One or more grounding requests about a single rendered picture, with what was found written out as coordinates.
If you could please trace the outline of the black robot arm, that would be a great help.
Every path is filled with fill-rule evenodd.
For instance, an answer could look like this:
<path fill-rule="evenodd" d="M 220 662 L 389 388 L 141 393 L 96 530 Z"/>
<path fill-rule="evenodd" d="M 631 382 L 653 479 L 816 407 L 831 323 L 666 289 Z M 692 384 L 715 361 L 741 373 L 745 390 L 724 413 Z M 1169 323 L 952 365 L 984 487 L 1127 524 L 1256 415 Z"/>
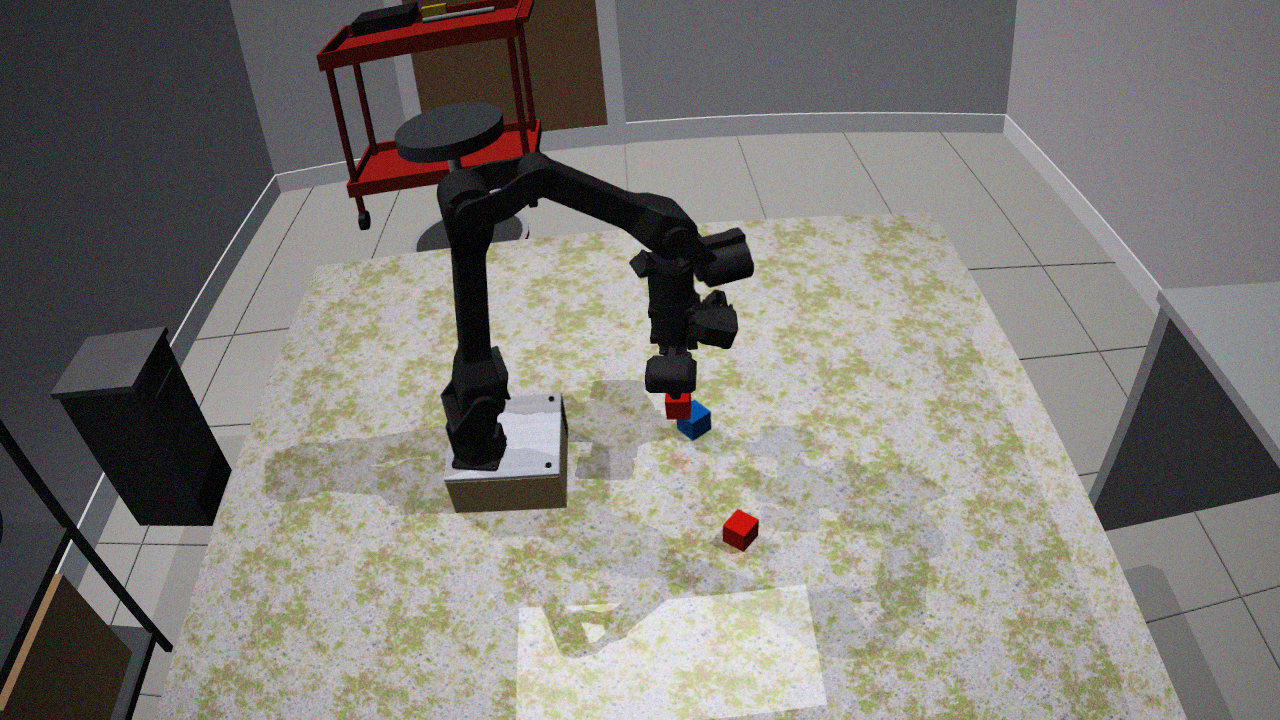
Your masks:
<path fill-rule="evenodd" d="M 486 251 L 497 223 L 541 197 L 617 225 L 650 249 L 653 252 L 643 249 L 628 264 L 637 278 L 648 277 L 649 297 L 655 304 L 689 302 L 695 293 L 694 275 L 712 288 L 754 273 L 753 255 L 739 227 L 701 237 L 675 200 L 621 190 L 543 152 L 452 170 L 436 186 L 436 201 L 451 242 L 458 348 L 440 398 L 454 454 L 452 468 L 458 470 L 497 471 L 506 452 L 507 436 L 497 416 L 509 400 L 508 372 L 499 346 L 490 343 Z M 698 348 L 698 342 L 731 348 L 737 331 L 733 305 L 727 305 L 724 291 L 714 290 L 695 304 L 687 348 Z"/>

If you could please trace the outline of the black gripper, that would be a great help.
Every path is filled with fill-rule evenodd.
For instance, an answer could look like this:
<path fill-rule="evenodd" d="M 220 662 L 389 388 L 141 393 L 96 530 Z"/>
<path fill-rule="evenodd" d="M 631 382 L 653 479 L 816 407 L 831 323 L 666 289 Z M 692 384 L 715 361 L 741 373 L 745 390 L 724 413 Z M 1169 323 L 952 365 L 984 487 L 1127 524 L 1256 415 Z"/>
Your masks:
<path fill-rule="evenodd" d="M 659 345 L 659 354 L 646 361 L 645 389 L 649 393 L 668 393 L 678 400 L 682 393 L 696 389 L 698 361 L 687 351 L 689 318 L 695 314 L 695 304 L 701 295 L 678 306 L 663 306 L 649 297 L 648 318 L 652 318 L 650 345 Z"/>

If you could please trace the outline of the blue cube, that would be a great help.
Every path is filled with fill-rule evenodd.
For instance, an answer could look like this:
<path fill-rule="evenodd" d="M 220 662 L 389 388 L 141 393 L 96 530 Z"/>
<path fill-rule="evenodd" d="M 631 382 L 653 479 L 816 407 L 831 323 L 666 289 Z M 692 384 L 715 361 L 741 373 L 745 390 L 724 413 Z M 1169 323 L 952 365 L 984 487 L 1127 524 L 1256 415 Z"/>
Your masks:
<path fill-rule="evenodd" d="M 691 419 L 677 420 L 677 429 L 685 436 L 689 436 L 692 441 L 698 439 L 699 436 L 710 430 L 710 410 L 704 407 L 696 400 L 692 400 Z"/>

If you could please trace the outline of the red cube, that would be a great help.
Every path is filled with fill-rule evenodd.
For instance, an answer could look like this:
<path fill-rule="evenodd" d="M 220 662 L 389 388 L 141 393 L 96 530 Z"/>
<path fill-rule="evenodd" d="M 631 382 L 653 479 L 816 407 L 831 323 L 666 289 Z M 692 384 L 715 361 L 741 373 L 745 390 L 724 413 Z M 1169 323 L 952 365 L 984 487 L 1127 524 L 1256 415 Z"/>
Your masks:
<path fill-rule="evenodd" d="M 691 419 L 691 393 L 682 393 L 681 398 L 673 400 L 666 393 L 666 418 L 667 420 L 690 420 Z"/>
<path fill-rule="evenodd" d="M 723 541 L 742 552 L 756 539 L 759 519 L 737 509 L 722 525 Z"/>

